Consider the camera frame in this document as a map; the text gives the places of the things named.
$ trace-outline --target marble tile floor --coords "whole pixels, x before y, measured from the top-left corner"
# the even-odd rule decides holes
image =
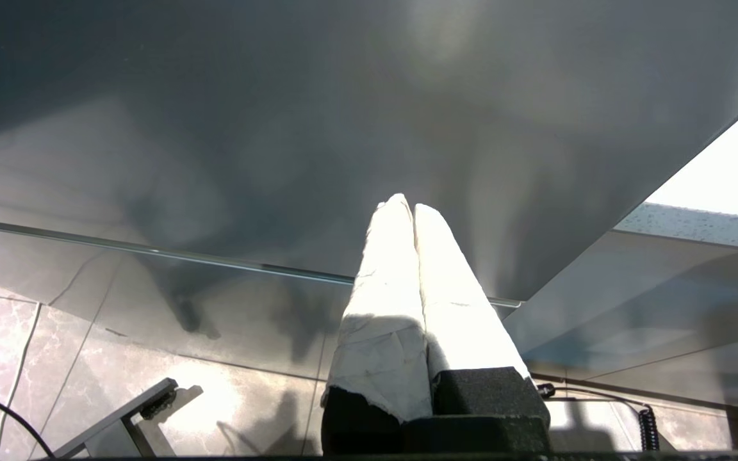
[[[322,380],[185,357],[54,307],[41,306],[36,317],[37,309],[37,303],[0,288],[0,401],[8,401],[35,321],[11,408],[50,447],[172,377],[184,389],[177,410],[140,423],[158,455],[319,455]],[[332,350],[322,347],[324,353]],[[639,450],[636,415],[626,405],[559,401],[548,408],[555,449]],[[664,449],[730,449],[724,415],[667,406],[657,414]],[[0,459],[41,456],[8,418]]]

